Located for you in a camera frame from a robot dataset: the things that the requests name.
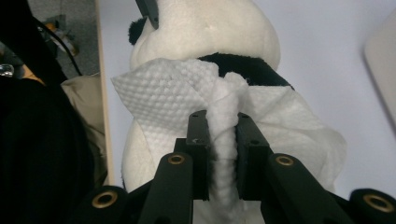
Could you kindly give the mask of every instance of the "white plush body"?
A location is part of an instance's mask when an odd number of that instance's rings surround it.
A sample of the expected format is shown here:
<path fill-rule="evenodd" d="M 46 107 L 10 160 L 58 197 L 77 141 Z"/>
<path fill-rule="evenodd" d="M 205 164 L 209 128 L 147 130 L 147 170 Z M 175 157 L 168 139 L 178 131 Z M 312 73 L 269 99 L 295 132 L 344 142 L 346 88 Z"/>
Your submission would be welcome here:
<path fill-rule="evenodd" d="M 160 158 L 186 137 L 189 114 L 206 109 L 214 167 L 210 202 L 194 202 L 194 223 L 263 223 L 259 203 L 239 201 L 235 186 L 237 113 L 250 115 L 274 152 L 303 162 L 326 189 L 341 170 L 344 138 L 313 115 L 290 87 L 249 87 L 238 74 L 219 77 L 213 63 L 189 60 L 213 53 L 262 58 L 276 69 L 279 43 L 250 0 L 158 1 L 159 29 L 146 22 L 131 72 L 113 78 L 134 116 L 122 161 L 128 191 L 150 181 Z"/>

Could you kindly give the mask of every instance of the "stuffed panda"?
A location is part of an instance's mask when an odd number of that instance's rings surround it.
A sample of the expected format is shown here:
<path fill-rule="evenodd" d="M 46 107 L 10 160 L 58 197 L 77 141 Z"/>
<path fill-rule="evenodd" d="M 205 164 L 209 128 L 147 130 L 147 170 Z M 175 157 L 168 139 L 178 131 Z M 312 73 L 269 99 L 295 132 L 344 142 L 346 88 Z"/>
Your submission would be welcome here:
<path fill-rule="evenodd" d="M 128 191 L 150 181 L 161 157 L 186 137 L 189 114 L 206 110 L 213 152 L 209 202 L 194 223 L 263 223 L 260 204 L 240 201 L 234 126 L 250 115 L 271 149 L 298 158 L 333 190 L 346 156 L 343 136 L 321 122 L 277 72 L 275 28 L 251 0 L 158 1 L 158 27 L 134 21 L 131 71 L 112 82 L 134 117 L 122 178 Z"/>

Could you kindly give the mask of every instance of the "white plush head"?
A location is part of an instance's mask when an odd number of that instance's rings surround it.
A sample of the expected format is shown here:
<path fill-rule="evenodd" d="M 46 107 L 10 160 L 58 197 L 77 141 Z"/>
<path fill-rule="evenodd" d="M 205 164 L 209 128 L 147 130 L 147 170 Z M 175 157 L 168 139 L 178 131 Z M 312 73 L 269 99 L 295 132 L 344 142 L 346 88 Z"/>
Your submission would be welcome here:
<path fill-rule="evenodd" d="M 213 53 L 262 58 L 276 70 L 279 42 L 251 0 L 157 0 L 159 28 L 149 20 L 134 45 L 131 67 L 156 58 L 186 60 Z"/>

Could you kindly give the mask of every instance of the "gray floor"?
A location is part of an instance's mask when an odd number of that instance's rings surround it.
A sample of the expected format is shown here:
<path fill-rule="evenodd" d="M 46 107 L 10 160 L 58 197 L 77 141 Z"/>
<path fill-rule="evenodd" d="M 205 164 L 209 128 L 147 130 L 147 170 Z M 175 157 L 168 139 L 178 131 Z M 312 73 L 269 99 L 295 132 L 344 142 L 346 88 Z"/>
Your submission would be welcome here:
<path fill-rule="evenodd" d="M 79 70 L 83 75 L 99 72 L 95 0 L 28 0 L 28 3 L 40 21 L 62 16 L 62 27 L 78 48 L 75 61 Z M 67 77 L 78 75 L 65 52 L 57 50 L 57 60 Z"/>

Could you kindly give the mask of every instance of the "black cable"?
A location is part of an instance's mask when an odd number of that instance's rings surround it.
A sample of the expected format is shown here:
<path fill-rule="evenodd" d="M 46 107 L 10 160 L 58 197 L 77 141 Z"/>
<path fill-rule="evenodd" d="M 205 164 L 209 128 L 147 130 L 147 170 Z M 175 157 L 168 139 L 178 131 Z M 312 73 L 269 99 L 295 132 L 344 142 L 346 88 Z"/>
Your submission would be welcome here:
<path fill-rule="evenodd" d="M 76 61 L 74 60 L 74 57 L 73 57 L 72 53 L 70 52 L 70 49 L 69 49 L 69 48 L 66 46 L 66 44 L 62 41 L 62 39 L 61 39 L 59 36 L 57 36 L 55 33 L 53 33 L 53 32 L 52 32 L 46 25 L 44 25 L 41 21 L 39 21 L 39 20 L 36 19 L 35 17 L 34 17 L 34 19 L 35 19 L 35 23 L 36 23 L 40 28 L 42 28 L 43 30 L 45 30 L 49 35 L 51 35 L 53 38 L 55 38 L 55 39 L 62 45 L 62 47 L 64 47 L 64 49 L 65 49 L 67 55 L 69 56 L 70 60 L 72 61 L 73 66 L 75 67 L 75 69 L 76 69 L 78 75 L 79 75 L 79 76 L 83 76 L 82 73 L 79 71 L 79 68 L 78 68 L 78 66 L 77 66 L 77 64 L 76 64 Z"/>

